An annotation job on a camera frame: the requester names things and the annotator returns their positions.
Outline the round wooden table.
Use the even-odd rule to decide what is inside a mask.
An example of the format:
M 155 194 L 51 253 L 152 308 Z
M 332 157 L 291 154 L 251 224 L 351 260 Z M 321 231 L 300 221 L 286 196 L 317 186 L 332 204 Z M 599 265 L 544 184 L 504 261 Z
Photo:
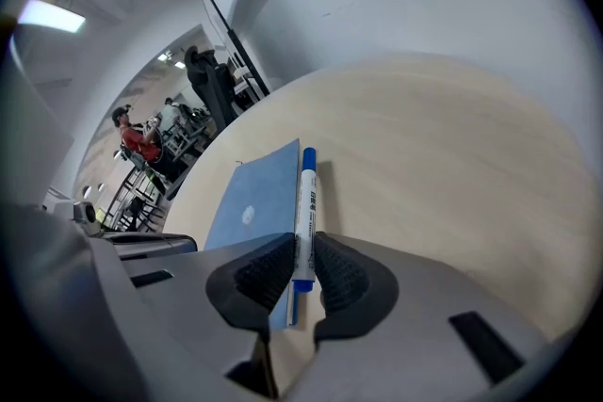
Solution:
M 590 304 L 603 225 L 573 138 L 508 83 L 404 55 L 273 92 L 195 164 L 165 228 L 204 242 L 243 163 L 298 140 L 318 154 L 318 228 L 452 266 L 567 343 Z M 283 336 L 287 366 L 316 353 Z

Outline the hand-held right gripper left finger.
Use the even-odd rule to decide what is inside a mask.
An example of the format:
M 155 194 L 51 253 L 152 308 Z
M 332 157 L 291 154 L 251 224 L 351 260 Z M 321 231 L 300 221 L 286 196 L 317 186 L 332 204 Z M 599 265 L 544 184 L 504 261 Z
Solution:
M 290 280 L 293 236 L 123 261 L 90 244 L 143 402 L 272 402 L 269 315 Z

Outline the white partition with black frame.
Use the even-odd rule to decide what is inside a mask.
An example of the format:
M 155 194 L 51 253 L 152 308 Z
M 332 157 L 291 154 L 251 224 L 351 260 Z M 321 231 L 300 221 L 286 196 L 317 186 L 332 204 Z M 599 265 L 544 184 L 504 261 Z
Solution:
M 225 35 L 228 37 L 228 39 L 230 40 L 231 44 L 234 47 L 233 56 L 235 57 L 235 59 L 240 59 L 242 61 L 242 66 L 244 66 L 247 69 L 247 71 L 250 73 L 251 78 L 254 79 L 255 84 L 258 86 L 259 90 L 262 92 L 262 96 L 263 97 L 269 96 L 270 90 L 269 90 L 267 84 L 265 83 L 262 75 L 256 69 L 246 48 L 243 46 L 241 40 L 239 39 L 238 35 L 236 34 L 236 31 L 227 22 L 225 16 L 222 14 L 216 1 L 215 0 L 201 0 L 201 2 L 204 7 L 205 13 L 208 17 L 208 20 L 209 20 L 211 26 L 216 31 L 216 34 L 218 35 L 219 39 L 222 40 L 222 31 L 225 31 Z M 218 18 L 220 19 L 220 23 L 223 26 L 223 29 L 218 28 L 214 24 L 212 13 L 215 13 L 218 16 Z

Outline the ceiling light panel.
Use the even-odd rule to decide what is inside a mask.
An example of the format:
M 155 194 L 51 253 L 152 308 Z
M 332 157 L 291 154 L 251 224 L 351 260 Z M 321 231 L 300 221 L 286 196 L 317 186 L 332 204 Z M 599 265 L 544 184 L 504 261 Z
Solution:
M 18 18 L 18 24 L 37 25 L 69 33 L 77 33 L 85 21 L 86 18 L 79 14 L 41 0 L 28 0 Z

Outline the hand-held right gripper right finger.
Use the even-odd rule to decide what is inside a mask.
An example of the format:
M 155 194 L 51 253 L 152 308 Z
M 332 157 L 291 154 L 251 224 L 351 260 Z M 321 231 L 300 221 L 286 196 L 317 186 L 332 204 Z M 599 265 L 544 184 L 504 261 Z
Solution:
M 326 315 L 285 402 L 515 402 L 550 371 L 550 342 L 450 265 L 317 233 Z

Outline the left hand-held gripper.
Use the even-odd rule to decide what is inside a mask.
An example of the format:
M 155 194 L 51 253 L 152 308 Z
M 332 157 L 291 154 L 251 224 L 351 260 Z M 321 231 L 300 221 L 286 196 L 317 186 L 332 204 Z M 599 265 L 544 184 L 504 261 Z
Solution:
M 47 199 L 47 213 L 77 225 L 87 236 L 101 236 L 103 229 L 89 201 Z M 174 233 L 106 233 L 121 260 L 140 260 L 175 254 L 197 252 L 196 241 L 190 236 Z

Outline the black mesh office chair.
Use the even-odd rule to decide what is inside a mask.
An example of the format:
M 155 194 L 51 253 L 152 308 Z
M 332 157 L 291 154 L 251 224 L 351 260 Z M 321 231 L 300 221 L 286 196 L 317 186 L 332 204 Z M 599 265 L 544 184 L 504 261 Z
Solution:
M 214 50 L 200 52 L 191 45 L 185 52 L 185 66 L 193 91 L 203 101 L 220 133 L 236 119 L 237 113 L 233 108 L 232 75 L 225 64 L 219 64 L 214 53 Z

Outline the blue notebook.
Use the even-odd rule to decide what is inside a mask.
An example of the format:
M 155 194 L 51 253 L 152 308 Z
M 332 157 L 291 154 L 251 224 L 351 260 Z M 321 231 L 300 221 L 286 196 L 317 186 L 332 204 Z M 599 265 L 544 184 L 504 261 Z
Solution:
M 267 341 L 286 327 L 294 269 L 300 142 L 236 167 L 204 248 L 228 253 L 209 275 L 209 301 L 232 327 Z

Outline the white marker pen blue cap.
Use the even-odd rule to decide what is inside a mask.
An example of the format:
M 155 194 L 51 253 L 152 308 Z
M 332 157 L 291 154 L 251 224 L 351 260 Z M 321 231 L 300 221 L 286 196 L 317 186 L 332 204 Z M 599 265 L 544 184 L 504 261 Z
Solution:
M 313 290 L 315 274 L 314 235 L 317 204 L 317 153 L 308 147 L 302 153 L 297 219 L 295 223 L 295 263 L 292 275 L 294 290 Z

